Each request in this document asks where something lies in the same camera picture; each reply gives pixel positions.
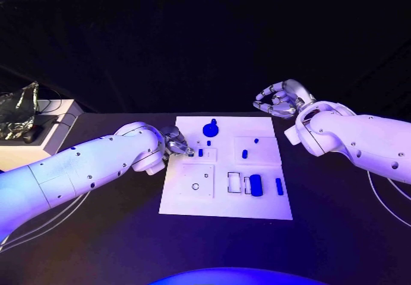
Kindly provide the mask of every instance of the robotic hand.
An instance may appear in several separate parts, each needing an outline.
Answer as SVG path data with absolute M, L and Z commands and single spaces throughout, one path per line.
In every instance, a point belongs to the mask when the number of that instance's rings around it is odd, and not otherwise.
M 273 105 L 263 103 L 273 93 Z M 303 143 L 315 156 L 329 151 L 344 153 L 355 166 L 411 183 L 411 123 L 357 115 L 339 103 L 318 102 L 293 79 L 264 89 L 254 106 L 285 119 L 299 114 L 296 125 L 285 133 L 292 144 Z
M 0 241 L 25 221 L 117 179 L 129 168 L 156 174 L 172 154 L 194 155 L 179 128 L 161 132 L 135 122 L 114 135 L 0 174 Z

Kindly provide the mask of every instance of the black table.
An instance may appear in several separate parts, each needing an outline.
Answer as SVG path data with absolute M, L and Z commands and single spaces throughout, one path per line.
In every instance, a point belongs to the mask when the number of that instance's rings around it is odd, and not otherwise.
M 266 116 L 86 113 L 63 150 L 135 121 L 159 128 L 172 125 L 178 115 Z M 411 228 L 380 204 L 367 172 L 344 155 L 315 157 L 302 145 L 293 146 L 283 134 L 293 121 L 273 118 L 273 124 L 293 221 L 162 215 L 166 170 L 155 176 L 130 170 L 91 192 L 55 230 L 0 254 L 0 284 L 148 284 L 210 267 L 263 268 L 331 284 L 410 284 Z M 409 201 L 373 177 L 384 199 L 411 217 Z M 65 205 L 28 222 L 15 236 Z

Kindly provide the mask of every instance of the black curtain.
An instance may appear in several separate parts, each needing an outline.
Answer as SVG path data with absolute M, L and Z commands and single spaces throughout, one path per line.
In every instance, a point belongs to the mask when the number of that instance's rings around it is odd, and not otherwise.
M 238 112 L 293 78 L 319 100 L 411 119 L 393 2 L 3 1 L 0 13 L 0 91 L 38 80 L 96 112 Z

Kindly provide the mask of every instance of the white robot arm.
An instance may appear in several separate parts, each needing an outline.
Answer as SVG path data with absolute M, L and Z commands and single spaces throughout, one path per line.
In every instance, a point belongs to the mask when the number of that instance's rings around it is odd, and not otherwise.
M 159 132 L 135 122 L 114 135 L 0 174 L 0 241 L 25 221 L 117 179 L 129 168 L 156 174 L 174 153 L 194 155 L 178 127 Z
M 262 102 L 273 94 L 273 105 Z M 411 183 L 411 123 L 371 115 L 357 115 L 342 104 L 318 102 L 293 79 L 270 86 L 257 95 L 254 106 L 296 125 L 285 132 L 296 145 L 321 156 L 344 153 L 351 162 L 373 173 Z

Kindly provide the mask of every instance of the crumpled plastic bag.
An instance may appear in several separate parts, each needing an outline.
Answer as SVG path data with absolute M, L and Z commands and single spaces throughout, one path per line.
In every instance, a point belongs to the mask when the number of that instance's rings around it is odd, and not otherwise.
M 34 127 L 39 83 L 0 96 L 0 140 L 14 140 Z

